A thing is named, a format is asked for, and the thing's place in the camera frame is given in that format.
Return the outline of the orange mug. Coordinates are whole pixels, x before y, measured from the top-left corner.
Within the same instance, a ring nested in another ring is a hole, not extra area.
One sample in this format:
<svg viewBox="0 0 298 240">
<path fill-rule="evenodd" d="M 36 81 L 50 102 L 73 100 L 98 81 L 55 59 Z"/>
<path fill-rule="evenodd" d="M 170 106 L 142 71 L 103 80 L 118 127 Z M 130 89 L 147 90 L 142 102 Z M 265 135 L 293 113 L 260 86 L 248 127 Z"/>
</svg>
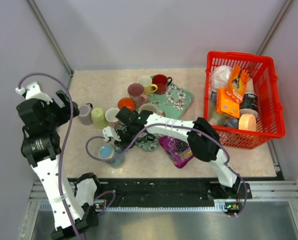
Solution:
<svg viewBox="0 0 298 240">
<path fill-rule="evenodd" d="M 122 109 L 123 107 L 126 107 L 131 111 L 134 111 L 136 109 L 136 105 L 135 105 L 134 100 L 129 98 L 129 97 L 128 98 L 124 97 L 124 98 L 120 99 L 118 101 L 117 106 L 118 106 L 119 109 Z"/>
</svg>

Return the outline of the pink cream mug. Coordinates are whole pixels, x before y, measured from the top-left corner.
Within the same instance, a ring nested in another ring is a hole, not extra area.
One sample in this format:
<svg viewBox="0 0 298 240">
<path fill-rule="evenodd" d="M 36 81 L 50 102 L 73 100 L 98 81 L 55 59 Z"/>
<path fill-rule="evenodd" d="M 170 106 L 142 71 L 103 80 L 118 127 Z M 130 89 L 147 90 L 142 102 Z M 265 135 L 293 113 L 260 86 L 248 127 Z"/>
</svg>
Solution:
<svg viewBox="0 0 298 240">
<path fill-rule="evenodd" d="M 105 113 L 105 118 L 109 126 L 112 128 L 115 128 L 118 124 L 121 123 L 121 121 L 116 117 L 119 111 L 120 111 L 119 108 L 110 108 Z"/>
</svg>

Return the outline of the cream green mug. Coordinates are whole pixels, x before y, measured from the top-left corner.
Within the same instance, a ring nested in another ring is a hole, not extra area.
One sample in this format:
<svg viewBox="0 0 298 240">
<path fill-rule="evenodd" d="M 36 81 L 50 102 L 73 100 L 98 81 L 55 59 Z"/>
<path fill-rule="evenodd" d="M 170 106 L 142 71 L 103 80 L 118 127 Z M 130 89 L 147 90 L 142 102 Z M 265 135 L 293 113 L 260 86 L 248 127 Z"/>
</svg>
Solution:
<svg viewBox="0 0 298 240">
<path fill-rule="evenodd" d="M 145 103 L 140 108 L 138 113 L 140 115 L 151 115 L 151 114 L 158 114 L 158 109 L 154 104 Z"/>
</svg>

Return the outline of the blue teal mug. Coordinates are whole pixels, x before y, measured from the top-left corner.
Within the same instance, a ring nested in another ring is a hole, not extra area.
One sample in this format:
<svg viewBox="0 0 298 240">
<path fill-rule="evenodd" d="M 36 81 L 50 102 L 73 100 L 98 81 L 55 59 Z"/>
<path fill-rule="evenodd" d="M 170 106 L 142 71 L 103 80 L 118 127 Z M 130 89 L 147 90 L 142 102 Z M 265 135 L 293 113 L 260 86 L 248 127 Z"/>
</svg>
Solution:
<svg viewBox="0 0 298 240">
<path fill-rule="evenodd" d="M 116 169 L 122 167 L 125 162 L 125 156 L 117 157 L 121 153 L 122 150 L 119 147 L 111 144 L 105 144 L 100 148 L 98 155 L 102 160 L 105 160 L 105 162 L 112 168 Z"/>
</svg>

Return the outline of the pink floral mug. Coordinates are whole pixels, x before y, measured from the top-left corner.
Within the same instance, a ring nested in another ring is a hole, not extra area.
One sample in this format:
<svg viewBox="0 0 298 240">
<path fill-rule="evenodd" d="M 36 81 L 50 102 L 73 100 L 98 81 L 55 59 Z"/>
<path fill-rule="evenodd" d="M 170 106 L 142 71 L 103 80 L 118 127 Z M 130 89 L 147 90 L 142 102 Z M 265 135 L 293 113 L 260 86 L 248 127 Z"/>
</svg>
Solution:
<svg viewBox="0 0 298 240">
<path fill-rule="evenodd" d="M 135 102 L 136 109 L 139 109 L 143 104 L 149 103 L 149 96 L 145 94 L 144 87 L 141 84 L 131 84 L 127 92 L 129 97 Z"/>
</svg>

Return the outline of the yellow mug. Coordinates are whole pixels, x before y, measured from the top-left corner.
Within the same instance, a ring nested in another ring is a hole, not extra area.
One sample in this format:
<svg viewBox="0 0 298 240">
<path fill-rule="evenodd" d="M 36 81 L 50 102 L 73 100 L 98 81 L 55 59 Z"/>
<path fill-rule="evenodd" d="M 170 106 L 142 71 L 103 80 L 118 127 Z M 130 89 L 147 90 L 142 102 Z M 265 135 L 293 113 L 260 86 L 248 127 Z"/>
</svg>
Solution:
<svg viewBox="0 0 298 240">
<path fill-rule="evenodd" d="M 156 84 L 153 84 L 152 78 L 150 76 L 143 75 L 138 78 L 137 82 L 141 84 L 144 87 L 144 93 L 149 96 L 152 93 L 156 92 L 158 89 L 158 86 Z"/>
</svg>

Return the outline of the red mug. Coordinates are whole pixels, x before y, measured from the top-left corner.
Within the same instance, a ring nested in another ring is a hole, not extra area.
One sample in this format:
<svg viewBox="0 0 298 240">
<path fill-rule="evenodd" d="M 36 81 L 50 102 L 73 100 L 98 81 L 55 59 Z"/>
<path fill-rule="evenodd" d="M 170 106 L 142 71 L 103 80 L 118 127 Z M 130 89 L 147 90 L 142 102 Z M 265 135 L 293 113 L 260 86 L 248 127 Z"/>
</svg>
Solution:
<svg viewBox="0 0 298 240">
<path fill-rule="evenodd" d="M 172 83 L 172 77 L 166 77 L 163 74 L 153 76 L 152 83 L 157 86 L 155 94 L 162 95 L 167 91 L 168 86 Z"/>
</svg>

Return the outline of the dark teal mug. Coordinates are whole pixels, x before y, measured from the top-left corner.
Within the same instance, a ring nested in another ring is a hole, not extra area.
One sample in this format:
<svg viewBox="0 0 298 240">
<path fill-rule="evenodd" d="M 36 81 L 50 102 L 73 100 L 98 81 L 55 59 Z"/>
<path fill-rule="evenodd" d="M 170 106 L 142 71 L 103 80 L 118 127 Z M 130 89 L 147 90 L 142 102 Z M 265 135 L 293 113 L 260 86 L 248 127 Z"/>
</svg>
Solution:
<svg viewBox="0 0 298 240">
<path fill-rule="evenodd" d="M 147 142 L 152 142 L 156 139 L 156 137 L 153 135 L 153 134 L 150 134 L 148 133 L 147 135 L 145 135 L 143 138 L 142 138 L 142 141 L 143 143 L 147 143 Z"/>
</svg>

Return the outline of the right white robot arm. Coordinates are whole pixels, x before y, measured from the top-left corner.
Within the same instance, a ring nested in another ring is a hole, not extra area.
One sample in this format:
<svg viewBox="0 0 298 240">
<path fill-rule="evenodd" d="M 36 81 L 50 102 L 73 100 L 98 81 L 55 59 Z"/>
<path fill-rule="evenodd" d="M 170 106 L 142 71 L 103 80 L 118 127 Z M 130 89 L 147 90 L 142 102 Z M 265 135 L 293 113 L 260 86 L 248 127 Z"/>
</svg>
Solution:
<svg viewBox="0 0 298 240">
<path fill-rule="evenodd" d="M 241 184 L 245 184 L 229 165 L 230 156 L 220 143 L 220 136 L 204 118 L 183 121 L 149 110 L 138 113 L 126 107 L 118 111 L 116 118 L 122 122 L 122 128 L 113 129 L 112 138 L 122 149 L 131 147 L 144 132 L 173 137 L 187 143 L 195 158 L 209 164 L 226 197 L 235 197 L 241 190 Z"/>
</svg>

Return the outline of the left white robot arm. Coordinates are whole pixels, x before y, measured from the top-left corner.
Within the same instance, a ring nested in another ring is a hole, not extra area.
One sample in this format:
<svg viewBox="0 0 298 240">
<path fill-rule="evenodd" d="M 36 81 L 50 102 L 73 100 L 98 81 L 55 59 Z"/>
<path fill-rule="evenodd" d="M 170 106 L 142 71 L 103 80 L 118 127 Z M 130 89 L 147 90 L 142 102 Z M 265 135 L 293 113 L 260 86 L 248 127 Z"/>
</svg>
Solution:
<svg viewBox="0 0 298 240">
<path fill-rule="evenodd" d="M 67 123 L 71 115 L 79 115 L 78 105 L 70 103 L 62 90 L 56 95 L 63 107 L 37 86 L 28 90 L 18 88 L 16 92 L 25 98 L 16 107 L 24 123 L 21 154 L 39 177 L 51 205 L 55 227 L 51 238 L 68 240 L 75 236 L 75 230 L 81 234 L 98 225 L 94 199 L 102 194 L 102 186 L 93 173 L 79 177 L 73 191 L 59 166 L 61 148 L 56 129 Z"/>
</svg>

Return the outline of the light green mug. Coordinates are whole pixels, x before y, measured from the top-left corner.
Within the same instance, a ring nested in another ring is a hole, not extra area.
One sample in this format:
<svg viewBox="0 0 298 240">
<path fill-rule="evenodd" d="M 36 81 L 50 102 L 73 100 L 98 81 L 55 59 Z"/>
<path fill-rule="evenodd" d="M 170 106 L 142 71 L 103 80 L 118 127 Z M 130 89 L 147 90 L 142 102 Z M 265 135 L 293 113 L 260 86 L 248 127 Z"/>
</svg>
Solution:
<svg viewBox="0 0 298 240">
<path fill-rule="evenodd" d="M 100 107 L 96 107 L 91 111 L 91 120 L 94 127 L 97 129 L 103 129 L 108 126 L 108 122 L 105 118 L 105 112 Z"/>
</svg>

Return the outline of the mauve grey mug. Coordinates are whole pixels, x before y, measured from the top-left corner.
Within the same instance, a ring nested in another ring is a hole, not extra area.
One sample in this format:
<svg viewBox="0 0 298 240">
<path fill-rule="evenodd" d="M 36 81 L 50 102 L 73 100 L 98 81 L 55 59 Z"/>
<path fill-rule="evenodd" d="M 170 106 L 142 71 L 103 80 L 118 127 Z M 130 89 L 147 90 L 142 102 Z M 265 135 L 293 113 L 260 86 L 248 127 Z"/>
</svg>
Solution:
<svg viewBox="0 0 298 240">
<path fill-rule="evenodd" d="M 92 125 L 92 119 L 91 119 L 91 112 L 93 110 L 92 103 L 86 103 L 84 105 L 80 105 L 78 107 L 79 115 L 78 119 L 81 122 L 81 124 L 85 126 Z"/>
</svg>

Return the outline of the green floral tray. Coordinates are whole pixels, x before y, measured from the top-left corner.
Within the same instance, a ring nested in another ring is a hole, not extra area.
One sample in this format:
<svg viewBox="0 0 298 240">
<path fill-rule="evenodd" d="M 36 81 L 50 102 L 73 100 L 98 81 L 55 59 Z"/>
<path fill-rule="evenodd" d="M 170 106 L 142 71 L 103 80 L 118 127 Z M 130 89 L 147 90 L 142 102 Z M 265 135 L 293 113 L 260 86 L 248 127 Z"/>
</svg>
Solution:
<svg viewBox="0 0 298 240">
<path fill-rule="evenodd" d="M 193 102 L 193 94 L 171 83 L 165 94 L 149 95 L 149 103 L 154 104 L 158 113 L 164 117 L 180 119 Z"/>
</svg>

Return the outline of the purple snack bag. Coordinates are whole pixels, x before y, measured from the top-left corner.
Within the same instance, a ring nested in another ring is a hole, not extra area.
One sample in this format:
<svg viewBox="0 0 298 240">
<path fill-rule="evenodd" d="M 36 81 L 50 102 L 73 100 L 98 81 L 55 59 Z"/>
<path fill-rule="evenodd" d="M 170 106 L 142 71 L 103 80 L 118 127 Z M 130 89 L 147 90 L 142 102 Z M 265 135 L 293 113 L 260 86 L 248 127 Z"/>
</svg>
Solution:
<svg viewBox="0 0 298 240">
<path fill-rule="evenodd" d="M 189 145 L 180 139 L 163 136 L 158 141 L 169 159 L 178 169 L 183 168 L 194 157 Z"/>
</svg>

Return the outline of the small orange box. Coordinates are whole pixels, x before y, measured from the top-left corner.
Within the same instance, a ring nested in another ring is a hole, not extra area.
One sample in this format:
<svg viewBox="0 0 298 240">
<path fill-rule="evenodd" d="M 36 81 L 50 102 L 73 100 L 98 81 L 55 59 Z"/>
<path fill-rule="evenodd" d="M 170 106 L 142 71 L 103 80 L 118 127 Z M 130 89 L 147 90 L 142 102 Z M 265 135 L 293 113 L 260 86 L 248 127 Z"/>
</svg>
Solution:
<svg viewBox="0 0 298 240">
<path fill-rule="evenodd" d="M 228 118 L 240 118 L 240 105 L 226 93 L 226 89 L 221 87 L 217 91 L 216 99 L 217 113 L 224 115 Z"/>
</svg>

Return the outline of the white plastic bag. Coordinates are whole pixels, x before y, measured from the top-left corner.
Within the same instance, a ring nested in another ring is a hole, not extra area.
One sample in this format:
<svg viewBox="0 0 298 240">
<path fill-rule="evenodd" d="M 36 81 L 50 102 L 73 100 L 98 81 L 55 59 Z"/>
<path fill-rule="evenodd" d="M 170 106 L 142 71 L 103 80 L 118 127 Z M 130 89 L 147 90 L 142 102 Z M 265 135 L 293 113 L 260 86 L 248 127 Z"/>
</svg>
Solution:
<svg viewBox="0 0 298 240">
<path fill-rule="evenodd" d="M 210 73 L 211 91 L 217 92 L 221 87 L 226 87 L 231 76 L 233 68 L 227 65 L 216 67 Z"/>
</svg>

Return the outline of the tall orange box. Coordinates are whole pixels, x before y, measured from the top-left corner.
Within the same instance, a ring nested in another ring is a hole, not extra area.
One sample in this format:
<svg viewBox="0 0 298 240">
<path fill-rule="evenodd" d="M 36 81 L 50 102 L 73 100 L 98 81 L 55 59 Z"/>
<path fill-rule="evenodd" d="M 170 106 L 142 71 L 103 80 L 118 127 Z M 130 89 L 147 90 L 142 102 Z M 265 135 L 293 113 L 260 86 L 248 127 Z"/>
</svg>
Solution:
<svg viewBox="0 0 298 240">
<path fill-rule="evenodd" d="M 241 103 L 244 98 L 249 75 L 238 65 L 233 67 L 226 92 L 235 102 Z"/>
</svg>

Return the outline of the tape roll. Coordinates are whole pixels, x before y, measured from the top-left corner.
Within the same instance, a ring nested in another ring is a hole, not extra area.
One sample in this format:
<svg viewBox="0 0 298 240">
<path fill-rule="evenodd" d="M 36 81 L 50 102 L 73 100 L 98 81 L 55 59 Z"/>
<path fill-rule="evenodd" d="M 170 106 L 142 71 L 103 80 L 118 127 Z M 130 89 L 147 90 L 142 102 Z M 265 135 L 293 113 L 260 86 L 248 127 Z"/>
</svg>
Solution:
<svg viewBox="0 0 298 240">
<path fill-rule="evenodd" d="M 257 122 L 255 116 L 249 113 L 242 114 L 239 119 L 238 129 L 243 131 L 247 130 L 255 132 L 257 129 Z"/>
</svg>

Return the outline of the black label cup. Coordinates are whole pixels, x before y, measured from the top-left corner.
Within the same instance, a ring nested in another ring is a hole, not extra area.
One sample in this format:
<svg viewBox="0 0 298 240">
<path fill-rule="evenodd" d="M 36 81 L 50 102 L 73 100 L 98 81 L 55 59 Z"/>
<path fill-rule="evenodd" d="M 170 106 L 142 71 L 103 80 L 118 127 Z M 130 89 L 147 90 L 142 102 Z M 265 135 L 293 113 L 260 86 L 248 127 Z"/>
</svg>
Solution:
<svg viewBox="0 0 298 240">
<path fill-rule="evenodd" d="M 257 118 L 258 109 L 258 96 L 251 92 L 245 93 L 243 101 L 240 103 L 240 115 L 251 114 Z"/>
</svg>

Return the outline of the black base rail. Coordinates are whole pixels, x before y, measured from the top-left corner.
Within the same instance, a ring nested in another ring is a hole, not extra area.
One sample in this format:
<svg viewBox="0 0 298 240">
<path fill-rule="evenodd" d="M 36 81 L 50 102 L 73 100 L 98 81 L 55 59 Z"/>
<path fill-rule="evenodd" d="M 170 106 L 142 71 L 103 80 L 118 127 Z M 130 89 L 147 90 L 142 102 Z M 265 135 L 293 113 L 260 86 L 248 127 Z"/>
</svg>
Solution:
<svg viewBox="0 0 298 240">
<path fill-rule="evenodd" d="M 214 178 L 100 178 L 95 197 L 105 191 L 103 198 L 113 200 L 111 208 L 183 208 L 212 207 L 215 200 L 243 201 L 252 197 L 250 185 L 241 183 L 235 192 L 220 186 Z"/>
</svg>

